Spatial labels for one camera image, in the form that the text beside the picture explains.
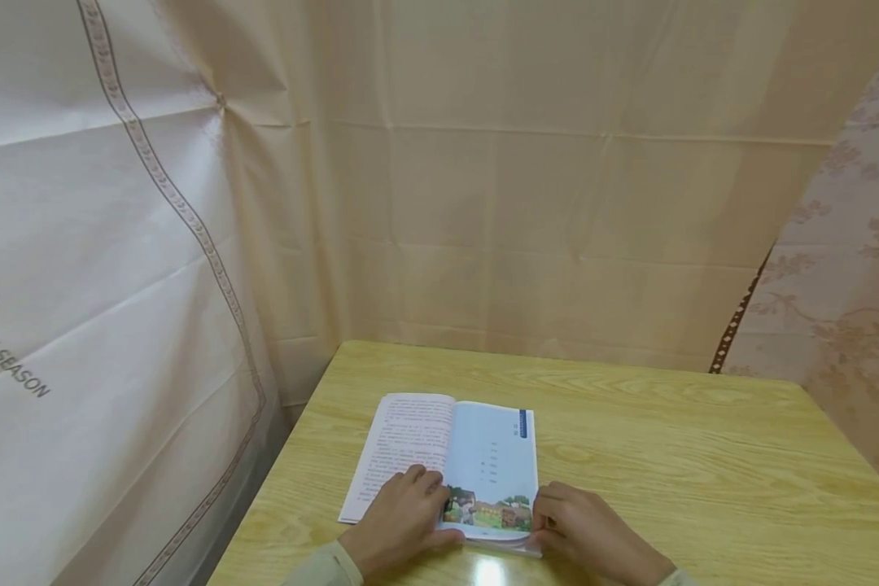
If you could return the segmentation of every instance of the wooden table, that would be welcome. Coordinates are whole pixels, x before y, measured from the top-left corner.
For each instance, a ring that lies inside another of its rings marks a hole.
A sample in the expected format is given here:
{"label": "wooden table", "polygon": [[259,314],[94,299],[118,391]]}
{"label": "wooden table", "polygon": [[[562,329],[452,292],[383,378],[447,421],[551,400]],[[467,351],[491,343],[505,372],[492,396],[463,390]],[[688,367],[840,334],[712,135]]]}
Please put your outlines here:
{"label": "wooden table", "polygon": [[[700,585],[879,586],[879,477],[795,384],[346,342],[210,586],[278,586],[335,522],[378,400],[423,391],[534,409],[540,481],[597,490]],[[463,549],[377,584],[587,584]]]}

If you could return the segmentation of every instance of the curtain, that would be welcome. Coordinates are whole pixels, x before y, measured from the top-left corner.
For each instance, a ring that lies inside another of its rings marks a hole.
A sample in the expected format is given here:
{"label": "curtain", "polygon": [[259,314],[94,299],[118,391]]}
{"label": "curtain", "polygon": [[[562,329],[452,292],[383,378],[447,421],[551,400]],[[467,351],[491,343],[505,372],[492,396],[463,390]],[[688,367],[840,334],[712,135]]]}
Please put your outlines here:
{"label": "curtain", "polygon": [[201,584],[345,339],[706,370],[878,63],[879,0],[0,2],[0,584]]}
{"label": "curtain", "polygon": [[724,372],[801,383],[879,473],[879,72],[744,313]]}

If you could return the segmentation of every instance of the open book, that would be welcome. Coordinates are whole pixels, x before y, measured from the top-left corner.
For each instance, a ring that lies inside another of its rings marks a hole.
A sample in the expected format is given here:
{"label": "open book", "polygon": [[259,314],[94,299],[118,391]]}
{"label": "open book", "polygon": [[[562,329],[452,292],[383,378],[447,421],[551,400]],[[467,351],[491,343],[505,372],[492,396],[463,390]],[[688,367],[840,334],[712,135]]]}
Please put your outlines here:
{"label": "open book", "polygon": [[341,523],[358,523],[378,490],[412,464],[441,470],[451,497],[439,528],[472,544],[539,556],[526,547],[537,493],[534,413],[451,396],[386,395],[368,431]]}

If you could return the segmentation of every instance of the pink floral fabric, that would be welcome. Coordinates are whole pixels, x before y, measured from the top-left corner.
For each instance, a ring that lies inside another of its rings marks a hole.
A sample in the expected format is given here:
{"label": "pink floral fabric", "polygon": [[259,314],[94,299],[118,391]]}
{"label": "pink floral fabric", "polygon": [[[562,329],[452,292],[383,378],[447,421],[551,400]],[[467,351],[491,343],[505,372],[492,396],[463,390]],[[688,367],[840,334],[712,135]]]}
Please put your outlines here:
{"label": "pink floral fabric", "polygon": [[801,383],[879,473],[879,72],[772,249],[722,371]]}

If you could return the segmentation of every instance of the curtain trim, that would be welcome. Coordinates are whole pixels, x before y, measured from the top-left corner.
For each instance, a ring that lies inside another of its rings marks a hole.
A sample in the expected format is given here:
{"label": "curtain trim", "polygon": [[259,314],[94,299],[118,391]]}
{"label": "curtain trim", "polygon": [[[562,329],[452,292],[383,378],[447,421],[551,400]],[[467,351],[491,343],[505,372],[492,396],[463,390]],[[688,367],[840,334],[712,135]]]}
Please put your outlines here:
{"label": "curtain trim", "polygon": [[115,115],[123,123],[124,129],[127,135],[129,135],[131,143],[133,143],[133,148],[137,150],[137,155],[141,159],[146,172],[150,175],[152,183],[154,183],[156,189],[160,191],[169,205],[173,206],[173,210],[175,210],[182,222],[186,224],[192,235],[195,236],[195,240],[199,241],[199,245],[203,249],[203,253],[212,268],[212,273],[215,275],[218,288],[225,297],[225,302],[228,304],[231,316],[234,317],[238,327],[238,332],[243,342],[244,356],[247,358],[247,366],[251,373],[251,381],[254,383],[254,390],[256,396],[258,396],[258,408],[256,408],[251,418],[247,433],[244,434],[242,442],[234,454],[234,458],[231,459],[230,464],[225,468],[225,473],[199,502],[198,506],[195,506],[192,514],[189,514],[189,517],[179,530],[174,533],[173,538],[163,545],[160,553],[156,555],[154,560],[149,563],[149,566],[144,569],[144,572],[133,582],[133,586],[147,586],[156,578],[160,570],[166,566],[166,563],[176,553],[180,545],[186,541],[186,537],[191,534],[192,530],[195,529],[195,525],[199,524],[200,520],[203,519],[212,505],[215,504],[225,485],[230,481],[231,475],[234,474],[238,463],[241,461],[244,450],[247,449],[251,439],[254,437],[256,425],[258,425],[260,415],[263,413],[267,403],[267,395],[256,369],[254,353],[251,349],[247,323],[244,322],[241,304],[238,302],[238,297],[235,294],[234,286],[231,285],[228,273],[225,271],[224,263],[218,255],[215,242],[212,241],[212,236],[205,227],[204,222],[201,221],[199,214],[192,208],[186,197],[182,195],[178,187],[173,183],[173,179],[163,169],[160,158],[158,158],[154,148],[152,148],[146,130],[143,128],[141,118],[137,116],[137,112],[133,110],[130,102],[125,97],[124,87],[120,83],[120,75],[117,70],[117,62],[114,60],[111,33],[107,30],[107,21],[101,12],[101,7],[96,0],[77,0],[77,2],[78,10],[81,12],[81,22],[84,25],[88,45],[94,58],[94,68],[98,72],[98,81],[101,84],[102,91],[105,93],[107,103],[111,105]]}
{"label": "curtain trim", "polygon": [[755,292],[755,286],[759,284],[759,279],[762,277],[762,271],[765,270],[765,265],[768,264],[768,257],[771,257],[773,248],[774,245],[772,245],[772,248],[768,248],[768,254],[765,255],[765,260],[762,260],[762,265],[759,266],[759,271],[755,273],[755,278],[749,283],[749,289],[746,290],[746,295],[743,295],[742,301],[738,302],[736,312],[729,321],[727,329],[723,332],[722,337],[719,338],[719,346],[716,347],[716,354],[713,354],[713,360],[710,363],[709,372],[711,374],[722,374],[723,363],[727,360],[727,356],[729,356],[729,348],[732,346],[733,340],[736,339],[738,325],[742,323],[742,316],[746,315],[746,308],[748,307],[749,300],[752,299],[752,294]]}

